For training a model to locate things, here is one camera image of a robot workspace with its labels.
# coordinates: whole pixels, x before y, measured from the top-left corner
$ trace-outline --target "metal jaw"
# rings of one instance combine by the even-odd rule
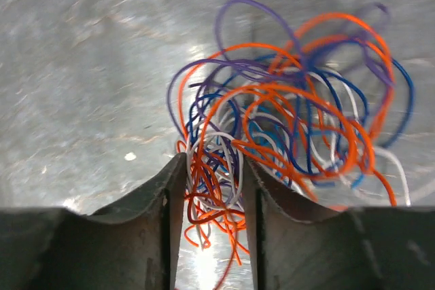
[[[337,213],[247,161],[243,202],[257,290],[433,288],[434,209]]]
[[[186,156],[90,216],[62,208],[0,211],[2,290],[173,289]]]

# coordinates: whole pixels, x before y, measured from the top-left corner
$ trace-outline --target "metal surface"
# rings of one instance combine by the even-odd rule
[[[154,176],[173,155],[176,137],[164,103],[167,83],[187,62],[216,51],[213,18],[225,1],[0,0],[0,205],[63,205],[91,213]],[[435,2],[257,1],[293,27],[324,11],[352,12],[368,1],[389,6],[394,19],[384,35],[417,89],[414,119],[393,150],[414,201],[433,202]],[[225,44],[250,40],[253,22],[256,40],[280,46],[285,41],[274,22],[241,6],[225,20]],[[399,80],[401,95],[385,132],[404,109],[403,84]],[[190,97],[186,92],[186,104]],[[382,172],[392,176],[399,193],[396,172],[390,166]],[[365,187],[375,203],[385,204],[377,183]],[[343,204],[353,201],[348,194]],[[226,242],[215,234],[208,280],[226,264]],[[198,280],[205,275],[196,267],[201,264],[183,255],[203,258],[186,242],[182,246],[181,290],[210,289]],[[228,287],[251,289],[250,267],[235,268],[228,280]]]
[[[186,186],[186,156],[95,214],[0,211],[3,290],[170,290]]]
[[[435,209],[338,213],[245,166],[247,239],[257,290],[426,290],[435,283]]]

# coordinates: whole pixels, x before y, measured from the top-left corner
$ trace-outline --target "blue wire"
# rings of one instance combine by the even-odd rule
[[[259,106],[259,109],[260,109],[261,111],[263,111],[263,112],[270,113],[270,111],[267,110],[266,108],[264,108],[263,106]],[[255,139],[255,138],[262,138],[262,139],[264,139],[264,138],[261,137],[261,136],[254,137],[254,136],[253,136],[253,133],[254,133],[253,128],[255,128],[258,132],[263,132],[264,134],[267,134],[270,138],[272,138],[272,140],[274,140],[274,142],[277,144],[277,146],[279,147],[279,149],[280,149],[283,153],[291,153],[290,151],[287,152],[287,151],[284,149],[284,148],[287,149],[287,146],[285,145],[284,140],[279,136],[279,130],[278,130],[278,129],[276,129],[277,134],[273,134],[273,133],[271,133],[271,132],[266,132],[266,131],[260,130],[260,129],[257,127],[257,125],[256,125],[253,121],[250,121],[250,122],[249,122],[249,126],[248,126],[248,130],[249,130],[249,134],[251,135],[251,137],[252,137],[253,139]],[[323,134],[331,134],[331,133],[332,133],[331,130],[327,130],[326,132],[324,132],[324,131],[320,131],[320,130],[316,130],[316,131],[313,131],[311,134],[312,134],[312,136],[315,136],[315,135],[323,135]],[[262,145],[262,146],[267,146],[267,145],[268,145],[268,141],[264,139],[263,142],[261,142],[261,145]],[[334,187],[334,186],[335,186],[334,183],[317,183],[316,181],[312,181],[312,183],[313,183],[313,185],[317,185],[318,187]]]
[[[274,57],[276,57],[276,54],[264,54],[263,56],[259,56],[257,58],[255,58],[255,61],[265,61],[268,59],[274,59]]]
[[[270,138],[272,138],[272,140],[275,142],[275,144],[278,146],[278,148],[279,148],[283,153],[285,153],[285,151],[284,151],[284,149],[283,149],[283,147],[282,147],[281,141],[277,139],[276,135],[274,135],[274,134],[271,133],[271,132],[266,132],[266,131],[264,131],[264,130],[261,131],[261,133],[262,133],[262,134],[265,134],[265,135],[267,135],[267,136],[269,136]],[[264,140],[264,141],[262,142],[263,146],[267,146],[267,145],[269,145],[269,146],[267,146],[267,147],[272,148],[272,145],[271,145],[271,144],[267,141],[267,139],[264,138],[262,135],[258,135],[258,136],[256,136],[256,137],[254,137],[254,139],[263,139],[263,140]],[[282,174],[281,174],[280,172],[278,172],[278,171],[277,171],[276,175],[277,175],[279,178],[282,177]]]
[[[258,59],[262,59],[262,60],[264,60],[264,59],[274,58],[274,57],[275,57],[274,54],[269,54],[269,55],[261,56],[261,57],[257,58],[256,60],[258,60]],[[338,99],[338,95],[337,95],[337,93],[335,92],[335,90],[334,90],[334,88],[332,87],[332,85],[330,84],[330,82],[328,81],[328,79],[325,78],[325,75],[327,75],[327,76],[331,76],[331,77],[334,77],[334,78],[337,78],[339,81],[341,81],[341,82],[347,84],[347,85],[348,85],[348,86],[349,86],[353,91],[355,91],[355,92],[357,93],[357,95],[361,98],[361,100],[362,100],[362,102],[363,102],[363,106],[364,106],[364,115],[363,115],[362,118],[360,118],[360,121],[359,121],[359,123],[364,127],[364,125],[365,125],[365,123],[366,123],[366,120],[367,120],[367,117],[368,117],[368,115],[369,115],[369,111],[368,111],[368,102],[367,102],[366,97],[364,96],[364,93],[363,93],[359,88],[357,88],[353,83],[351,83],[350,81],[348,81],[347,79],[345,79],[345,78],[343,78],[343,77],[341,77],[341,76],[335,75],[335,74],[333,74],[333,73],[331,73],[331,72],[329,72],[329,71],[324,71],[324,70],[318,69],[317,67],[314,67],[314,66],[313,66],[313,63],[312,63],[311,61],[312,61],[312,58],[309,58],[309,60],[308,60],[308,64],[309,64],[309,66],[310,66],[310,71],[312,71],[313,73],[318,74],[318,75],[319,75],[319,76],[320,76],[320,77],[325,81],[325,84],[327,85],[327,87],[328,87],[329,90],[331,91],[331,94],[332,94],[332,96],[333,96],[333,98],[334,98],[334,101],[335,101],[335,103],[337,104],[337,108],[338,108],[339,110],[342,111],[341,104],[340,104],[340,101],[339,101],[339,99]],[[298,103],[297,103],[297,102],[298,102],[298,101],[297,101],[297,99],[296,99],[296,109],[298,109]],[[340,150],[340,140],[341,140],[341,135],[338,135],[338,137],[337,137],[337,146],[336,146],[337,151]]]
[[[402,118],[402,121],[400,122],[399,127],[396,129],[394,134],[388,140],[380,144],[380,146],[384,148],[392,146],[393,143],[397,141],[397,138],[403,133],[406,125],[409,123],[409,120],[413,114],[415,104],[415,87],[411,77],[409,76],[405,68],[403,68],[403,66],[396,59],[393,59],[393,65],[396,66],[396,68],[402,73],[403,77],[406,80],[406,83],[408,84],[408,105],[406,107],[406,111]]]
[[[236,75],[234,75],[234,76],[232,76],[232,77],[229,77],[229,78],[228,78],[228,79],[227,79],[227,80],[222,84],[222,88],[224,88],[225,86],[227,86],[228,83],[230,83],[230,81],[232,81],[235,77],[236,77]],[[217,90],[216,92],[211,93],[211,94],[208,94],[208,95],[218,95],[220,92],[221,92],[221,90]],[[212,102],[213,99],[214,99],[214,98],[211,97],[211,98],[207,101],[207,103],[201,107],[201,109],[204,111],[205,108],[207,108],[207,107],[211,104],[211,102]],[[189,124],[189,123],[190,123],[189,126],[190,126],[191,129],[192,129],[192,123],[193,123],[193,121],[194,121],[196,118],[198,118],[198,117],[200,117],[199,112],[198,112],[194,117],[190,116],[190,117],[189,117],[190,120],[189,120],[189,122],[186,124],[186,129],[188,129],[188,124]]]
[[[198,100],[200,101],[200,100],[204,100],[204,99],[206,99],[206,98],[210,98],[211,100],[213,100],[214,98],[218,98],[218,97],[222,97],[222,95],[221,94],[216,94],[216,93],[213,93],[213,94],[205,94],[205,95],[203,95],[203,96],[201,96],[200,98],[198,98]],[[237,124],[239,123],[239,120],[240,120],[240,115],[238,115],[237,114],[237,108],[236,108],[236,106],[235,106],[235,104],[233,103],[233,101],[232,100],[229,100],[228,101],[228,103],[230,104],[230,106],[231,106],[231,108],[232,108],[232,110],[233,110],[233,112],[234,112],[234,126],[232,127],[232,131],[230,132],[230,135],[231,136],[234,136],[235,135],[235,133],[236,133],[236,131],[237,131]],[[187,125],[188,125],[188,130],[190,129],[191,130],[191,143],[192,144],[194,144],[195,142],[196,142],[196,140],[198,139],[198,134],[199,134],[199,129],[197,128],[196,129],[196,134],[195,135],[193,135],[193,120],[192,120],[192,116],[193,116],[193,109],[194,109],[194,107],[195,107],[195,104],[193,103],[191,106],[190,106],[190,109],[189,109],[189,121],[188,121],[188,123],[187,123]]]
[[[329,81],[322,75],[322,73],[323,72],[321,72],[321,71],[318,71],[318,72],[316,72],[318,75],[320,75],[325,81],[326,81],[326,83],[327,84],[329,84]],[[234,76],[232,76],[232,77],[230,77],[227,81],[225,81],[224,82],[224,84],[223,84],[223,87],[230,81],[230,80],[232,80],[234,78]],[[334,93],[334,89],[332,88],[332,86],[329,84],[329,89],[331,89],[331,92],[332,93]],[[207,108],[207,106],[208,105],[210,105],[210,103],[212,102],[212,100],[214,99],[214,98],[217,98],[217,97],[220,97],[220,96],[222,96],[222,95],[220,95],[219,94],[220,93],[220,90],[218,90],[218,91],[216,91],[214,94],[206,94],[206,95],[204,95],[204,96],[202,96],[202,97],[200,97],[200,98],[198,98],[198,100],[200,101],[200,100],[203,100],[203,99],[205,99],[205,98],[208,98],[209,100],[205,103],[205,105],[203,105],[202,107],[201,107],[201,109],[202,110],[205,110],[206,108]],[[337,105],[338,105],[338,107],[339,108],[341,108],[341,106],[340,106],[340,102],[339,102],[339,100],[338,100],[338,96],[336,95],[336,94],[334,94],[335,95],[335,101],[336,101],[336,103],[337,103]],[[310,101],[306,101],[306,105],[307,105],[307,111],[308,112],[311,112],[311,106],[310,106],[310,104],[311,104],[311,102]],[[230,105],[231,105],[231,107],[232,107],[232,110],[233,110],[233,113],[234,113],[234,126],[233,126],[233,130],[232,130],[232,135],[234,136],[234,134],[235,134],[235,132],[236,132],[236,130],[237,130],[237,123],[239,122],[239,115],[237,114],[237,109],[236,109],[236,107],[235,107],[235,105],[232,103],[232,102],[230,102]],[[190,121],[188,122],[188,127],[190,127],[190,129],[192,130],[193,129],[193,117],[192,117],[192,113],[193,113],[193,108],[194,108],[194,104],[191,106],[191,108],[190,108]],[[260,110],[261,111],[263,111],[263,112],[267,112],[267,113],[270,113],[270,111],[268,111],[266,108],[264,108],[263,106],[260,106]],[[307,138],[308,138],[308,141],[311,141],[311,135],[316,135],[317,133],[316,132],[314,132],[313,133],[313,131],[311,130],[312,128],[311,128],[311,122],[310,121],[308,121],[308,125],[309,125],[309,129],[308,129],[308,131],[306,132],[306,134],[307,134]],[[275,142],[276,142],[276,144],[279,146],[279,148],[280,148],[280,150],[283,150],[283,146],[285,146],[281,141],[279,141],[279,140],[277,140],[277,138],[276,138],[276,136],[275,135],[273,135],[273,134],[271,134],[271,133],[267,133],[268,134],[268,136],[269,137],[271,137]],[[196,135],[194,136],[193,135],[193,130],[192,130],[192,133],[191,133],[191,135],[192,135],[192,143],[194,143],[195,141],[196,141],[196,139],[197,139],[197,137],[198,137],[198,131],[196,131]],[[307,156],[307,165],[309,165],[309,173],[311,173],[311,174],[313,174],[313,171],[311,170],[311,167],[310,167],[310,165],[311,165],[311,153],[309,153],[310,151],[308,150],[308,156]],[[297,164],[297,162],[296,162],[296,160],[294,159],[294,158],[290,158],[290,160],[291,161],[294,161],[294,163],[296,163],[296,166],[297,167],[299,167],[298,166],[298,164]]]
[[[274,58],[275,55],[274,54],[269,54],[269,55],[265,55],[265,56],[261,56],[259,58],[257,58],[256,60],[264,60],[264,59],[269,59],[269,58]],[[319,75],[324,81],[325,84],[327,85],[327,87],[330,89],[332,97],[334,98],[334,102],[336,103],[337,108],[342,111],[342,107],[341,107],[341,102],[338,98],[338,94],[335,92],[335,89],[332,87],[331,83],[328,81],[327,78],[325,78],[325,75],[329,75],[329,76],[333,76],[333,77],[339,77],[336,76],[335,74],[326,72],[326,71],[322,71],[320,69],[310,69],[311,71],[313,71],[314,73],[316,73],[317,75]],[[349,81],[347,81],[346,79],[343,78],[339,78],[341,81],[343,81],[346,84],[351,84]],[[299,87],[306,90],[305,85],[304,84],[299,84]],[[364,94],[361,92],[361,90],[359,90],[356,86],[354,86],[353,84],[351,84],[351,88],[352,89],[356,89],[357,90],[357,94],[360,95],[363,103],[364,103],[364,118],[362,120],[362,122],[364,123],[367,116],[368,116],[368,103],[366,101],[366,97],[364,96]],[[311,127],[311,101],[308,101],[306,99],[305,101],[306,105],[307,105],[307,131],[306,131],[306,136],[307,136],[307,142],[308,144],[310,144],[311,142],[311,135],[312,135],[312,127]],[[299,111],[300,111],[300,97],[297,96],[296,97],[296,109],[295,109],[295,116],[298,117],[299,116]],[[296,123],[297,120],[295,120],[295,124],[293,126],[293,135],[296,136]],[[339,150],[340,147],[340,135],[338,135],[337,138],[337,151]],[[294,143],[294,137],[290,138],[290,148],[293,147],[293,143]],[[307,169],[308,171],[303,170],[299,164],[297,163],[294,155],[292,152],[290,152],[290,157],[289,157],[290,161],[292,162],[293,166],[299,170],[302,173],[305,173],[307,175],[319,175],[319,173],[313,173],[312,167],[311,167],[311,146],[307,147]],[[329,183],[318,183],[314,180],[311,180],[312,184],[315,185],[316,187],[334,187],[335,183],[334,182],[329,182]]]
[[[322,47],[316,48],[315,50],[313,50],[310,55],[310,63],[308,64],[308,69],[317,66],[316,65],[316,60],[317,59],[323,59],[325,54],[327,54],[328,52],[330,52],[331,50],[333,50],[334,48],[336,48],[339,45],[342,44],[358,44],[359,46],[364,46],[364,44],[356,39],[356,38],[352,38],[352,39],[345,39],[345,40],[340,40],[340,41],[335,41],[335,42],[331,42],[328,43]],[[385,76],[387,76],[387,68],[384,66],[380,66],[381,70],[383,71],[383,74]],[[384,81],[386,84],[392,86],[392,81],[388,78],[388,77],[380,77],[377,76],[380,80]]]

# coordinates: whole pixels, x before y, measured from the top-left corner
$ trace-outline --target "tangled wire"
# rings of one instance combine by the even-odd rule
[[[285,47],[242,43],[224,48],[221,38],[224,14],[237,3],[254,6],[272,16],[288,36]],[[383,19],[378,24],[369,26],[358,18],[375,9],[382,13]],[[335,34],[302,45],[302,38],[312,28],[331,20],[344,23]],[[388,21],[387,8],[373,3],[354,16],[339,12],[319,15],[293,31],[265,5],[252,0],[230,0],[215,21],[219,52],[191,62],[175,74],[169,84],[167,105],[180,135],[176,150],[187,154],[186,200],[191,226],[184,235],[194,246],[206,249],[211,245],[209,237],[214,224],[228,235],[232,245],[229,264],[215,289],[222,285],[234,259],[241,264],[239,249],[249,253],[238,241],[238,233],[246,228],[242,195],[245,156],[259,163],[278,182],[313,201],[317,201],[313,191],[317,187],[334,189],[342,183],[357,192],[365,176],[374,175],[394,206],[399,199],[375,168],[376,157],[381,156],[397,166],[404,189],[400,201],[411,205],[403,168],[387,148],[410,119],[414,87],[408,73],[392,58],[386,42],[378,34]],[[357,29],[346,33],[351,23]],[[348,45],[358,48],[362,62],[341,72],[329,67],[327,57]],[[250,48],[267,50],[268,54],[255,59],[228,56],[229,52]],[[183,91],[205,64],[214,64],[215,68],[203,81],[188,85],[196,88],[196,94],[185,118]],[[359,66],[366,67],[385,86],[380,104],[369,105],[366,95],[345,78]],[[395,69],[408,84],[407,109],[397,130],[378,144],[394,100]],[[176,118],[171,96],[181,76]],[[348,111],[343,109],[344,94],[350,102]],[[315,139],[321,139],[321,145],[315,144]],[[349,174],[356,169],[359,175],[350,179]],[[189,235],[193,229],[198,242]]]

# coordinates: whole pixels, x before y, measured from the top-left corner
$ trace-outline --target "purple wire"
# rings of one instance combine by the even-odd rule
[[[228,140],[226,140],[226,139],[224,139],[224,142],[225,143],[228,142],[228,144],[226,144],[226,145],[227,145],[227,148],[228,148],[228,150],[230,152],[230,156],[232,157],[232,161],[233,161],[232,163],[231,162],[227,162],[227,163],[231,164],[233,175],[234,176],[238,176],[239,175],[239,158],[238,158],[238,156],[236,156],[236,154],[232,150],[232,147],[230,146],[230,142]],[[219,160],[214,158],[213,156],[211,156],[210,153],[206,149],[204,149],[204,152],[205,152],[205,155],[208,157],[208,161],[206,162],[207,165],[211,165],[212,162],[214,164],[216,164],[216,166],[220,166],[221,165]],[[209,176],[208,171],[204,170],[204,173],[207,175],[208,179],[211,179],[211,177]]]
[[[343,40],[343,41],[336,42],[334,44],[334,46],[330,49],[330,51],[323,54],[321,57],[318,58],[318,60],[324,61],[325,57],[327,57],[328,55],[331,55],[331,53],[336,51],[337,48],[339,48],[339,46],[341,44],[345,45],[349,40],[354,40],[355,42],[357,42],[357,44],[362,49],[364,64],[367,66],[367,68],[369,68],[372,71],[372,73],[374,73],[384,84],[386,84],[389,87],[394,87],[393,81],[388,77],[388,74],[386,73],[387,72],[386,68],[382,69],[382,67],[381,67],[381,69],[380,69],[379,65],[370,57],[370,54],[368,52],[371,49],[368,47],[368,45],[366,45],[366,39],[367,39],[366,36],[359,35],[359,36],[350,37],[350,38]],[[351,67],[348,67],[347,69],[341,71],[341,74],[347,73],[347,72],[355,69],[359,65],[360,64],[352,65]]]
[[[269,14],[272,16],[285,30],[288,37],[293,41],[294,47],[296,49],[296,53],[300,56],[300,61],[302,63],[302,67],[305,67],[305,56],[302,53],[302,46],[300,45],[300,42],[298,38],[295,36],[293,30],[289,27],[287,22],[274,10],[271,8],[258,3],[254,0],[229,0],[225,3],[224,6],[220,9],[220,11],[217,13],[216,20],[215,20],[215,37],[216,37],[216,43],[219,48],[219,50],[222,52],[222,56],[227,60],[230,61],[229,57],[226,55],[225,49],[224,49],[224,43],[222,41],[221,36],[221,30],[222,30],[222,21],[224,19],[224,15],[229,7],[235,5],[236,3],[244,3],[246,5],[250,5],[252,7],[258,8],[259,10],[262,10],[263,12]]]
[[[365,43],[362,43],[362,40],[358,41],[358,39],[359,38],[355,38],[355,39],[349,38],[346,40],[337,41],[334,44],[326,45],[324,47],[331,47],[331,50],[327,52],[327,54],[330,54],[332,51],[335,51],[337,49],[337,47],[339,47],[340,45],[346,45],[350,41],[354,41],[354,42],[356,42],[356,44],[358,44],[363,49],[363,51],[367,51],[368,46]],[[318,57],[317,60],[321,60],[323,57],[324,57],[324,55],[321,55]],[[375,110],[370,110],[373,115],[376,115],[376,114],[378,114],[379,110],[381,110],[382,106],[385,104],[385,102],[387,100],[388,89],[391,89],[394,85],[392,84],[392,81],[389,78],[388,79],[386,78],[387,77],[387,67],[383,63],[375,61],[374,59],[370,58],[370,56],[365,56],[364,59],[366,59],[364,61],[366,63],[366,66],[385,84],[385,87],[386,87],[381,104],[379,104]]]
[[[284,126],[284,124],[282,124],[281,122],[277,122],[276,120],[273,120],[273,119],[271,119],[269,117],[262,117],[261,115],[258,115],[256,117],[252,118],[251,120],[253,120],[253,121],[266,120],[267,122],[271,122],[272,124],[274,124],[276,126],[279,126],[280,129],[282,129],[282,131],[284,131],[284,133],[286,133],[289,136],[290,139],[293,139],[293,133],[290,131],[289,128]],[[283,139],[280,139],[280,141],[283,144],[283,147],[284,147],[284,150],[285,150],[285,154],[287,155],[288,159],[290,159],[290,156],[292,155],[290,153],[290,149],[287,147],[287,145],[285,144]]]
[[[368,12],[370,12],[373,8],[379,8],[384,14],[385,14],[385,20],[381,21],[378,24],[374,24],[372,26],[372,29],[374,29],[377,32],[381,32],[391,21],[391,14],[387,8],[387,6],[383,5],[382,3],[378,3],[378,2],[374,2],[374,3],[368,3],[362,7],[360,7],[354,14],[354,16],[362,18],[364,17]],[[346,27],[351,24],[350,21],[346,20],[338,29],[339,33],[344,32],[344,30],[346,29]],[[365,31],[364,29],[360,29],[359,32],[363,32],[364,34],[370,34],[367,33],[367,31]]]
[[[171,106],[171,94],[172,94],[172,89],[175,85],[175,81],[177,80],[177,78],[187,69],[199,65],[199,64],[204,64],[204,63],[212,63],[212,64],[219,64],[219,65],[223,65],[223,66],[227,66],[227,67],[232,67],[233,69],[236,70],[244,70],[244,71],[248,71],[250,73],[255,73],[258,74],[260,76],[263,77],[267,77],[267,78],[271,78],[271,76],[268,73],[265,72],[261,72],[252,68],[249,68],[248,66],[245,65],[240,65],[239,63],[237,63],[237,61],[223,61],[223,60],[219,60],[219,59],[209,59],[209,58],[205,58],[205,59],[200,59],[200,60],[196,60],[194,62],[191,62],[190,64],[187,64],[186,66],[184,66],[183,68],[181,68],[178,72],[176,72],[176,74],[174,75],[174,77],[172,78],[171,82],[168,85],[168,91],[167,91],[167,106],[168,106],[168,111],[169,111],[169,115],[171,116],[171,119],[176,127],[176,129],[178,130],[178,132],[180,133],[181,136],[183,136],[183,132],[181,131],[180,126],[177,123],[177,120],[175,119],[175,115],[173,113],[172,110],[172,106]],[[255,66],[255,67],[262,67],[263,65],[259,64],[258,62],[252,62],[249,64],[250,66]],[[258,79],[254,78],[254,77],[250,77],[244,73],[240,73],[242,76],[244,76],[245,78],[252,80],[252,81],[259,81]],[[289,75],[284,75],[284,76],[277,76],[274,75],[273,79],[276,80],[281,80],[281,81],[294,81],[294,79],[292,79],[291,76]]]
[[[296,81],[297,79],[302,79],[301,77],[298,78],[298,76],[296,76],[294,73],[291,73],[290,75],[282,75],[282,76],[278,76],[278,75],[270,75],[268,73],[265,73],[263,71],[267,70],[267,66],[258,63],[254,60],[248,60],[248,59],[238,59],[238,60],[231,60],[231,62],[233,64],[237,64],[240,65],[239,69],[235,70],[235,73],[237,75],[243,76],[245,79],[251,80],[251,81],[256,81],[259,83],[264,83],[264,82],[268,82],[268,81],[286,81],[288,83],[292,83],[294,81]],[[192,118],[192,120],[196,119],[198,116],[201,116],[203,119],[206,118],[205,116],[205,100],[200,100],[199,98],[201,97],[201,93],[205,94],[206,92],[209,91],[210,86],[214,85],[219,91],[224,91],[227,92],[229,89],[223,87],[221,84],[215,84],[213,82],[213,78],[224,68],[227,67],[228,65],[220,65],[219,67],[217,67],[216,69],[214,69],[211,74],[209,76],[206,77],[206,79],[204,80],[203,83],[200,84],[194,84],[194,86],[198,86],[198,90],[196,91],[196,96],[195,96],[195,100],[194,100],[194,105],[197,108],[198,113]],[[257,75],[263,76],[264,78],[255,78],[252,76],[248,76],[246,74],[244,74],[243,70],[246,67],[258,67],[260,69],[262,69],[263,71],[257,71],[255,70],[255,73]],[[240,112],[239,110],[239,106],[237,105],[237,102],[234,101],[234,105],[237,108],[237,112]],[[212,122],[210,122],[210,126],[216,130],[216,131],[221,131],[215,124],[213,124]],[[236,136],[240,136],[241,135],[241,125],[237,126],[237,133]]]
[[[262,68],[262,66],[263,66],[263,65],[259,65],[257,62],[254,62],[252,60],[242,60],[242,59],[241,60],[232,60],[230,62],[225,62],[225,61],[216,60],[216,59],[213,59],[213,60],[211,60],[211,59],[203,59],[203,60],[198,60],[197,62],[200,62],[200,63],[204,63],[204,62],[222,62],[222,64],[217,69],[215,69],[213,71],[213,73],[212,73],[213,77],[214,77],[214,75],[216,75],[225,66],[237,67],[239,64],[250,65],[250,66],[255,66],[255,67],[260,67],[260,68]],[[256,71],[256,70],[251,70],[251,69],[248,69],[246,66],[238,66],[238,67],[240,67],[240,69],[237,69],[236,74],[239,74],[239,75],[244,75],[243,72],[242,72],[242,70],[244,69],[244,70],[247,70],[249,72],[254,72],[254,73],[257,73],[258,75],[265,76],[265,77],[267,77],[267,80],[269,80],[269,81],[281,80],[281,81],[286,81],[288,83],[291,83],[291,82],[297,80],[292,75],[286,75],[284,77],[280,77],[280,76],[277,76],[277,75],[269,75],[267,73],[259,72],[259,71]],[[249,77],[248,79],[254,80],[254,81],[264,81],[264,80],[255,79],[253,77]],[[207,81],[207,83],[203,82],[203,84],[199,86],[198,91],[197,91],[196,96],[195,96],[195,100],[194,100],[194,104],[195,104],[196,108],[198,109],[198,114],[202,118],[206,118],[206,116],[205,116],[205,113],[204,113],[204,108],[201,107],[200,104],[199,104],[199,102],[201,101],[201,100],[199,100],[199,98],[201,97],[200,93],[201,93],[201,90],[203,88],[206,88],[209,85],[210,85],[210,81]],[[228,90],[227,88],[223,88],[222,86],[217,86],[217,88],[219,90],[222,90],[222,91],[227,91]],[[235,103],[235,106],[237,107],[237,111],[240,112],[237,103],[236,102],[234,102],[234,103]],[[323,108],[321,105],[318,105],[316,103],[313,103],[313,105],[315,107],[317,107],[318,109],[321,109],[321,110],[329,113],[329,111],[326,110],[326,108]],[[212,128],[214,130],[221,131],[215,124],[210,122],[210,125],[212,126]]]

